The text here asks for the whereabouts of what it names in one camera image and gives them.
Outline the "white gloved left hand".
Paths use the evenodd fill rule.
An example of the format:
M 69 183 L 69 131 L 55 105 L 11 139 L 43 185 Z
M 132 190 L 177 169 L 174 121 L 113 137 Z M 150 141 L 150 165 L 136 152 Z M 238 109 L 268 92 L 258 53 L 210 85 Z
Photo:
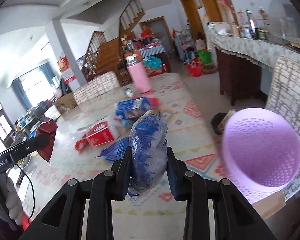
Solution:
M 11 180 L 10 177 L 8 177 L 6 174 L 3 174 L 4 176 L 4 188 L 7 189 L 7 196 L 5 197 L 4 203 L 6 208 L 8 209 L 8 215 L 11 220 L 14 220 L 14 222 L 21 226 L 22 224 L 22 218 L 23 218 L 23 206 L 22 202 L 17 194 L 17 191 L 14 187 L 14 183 Z M 7 221 L 0 212 L 0 218 L 3 221 Z

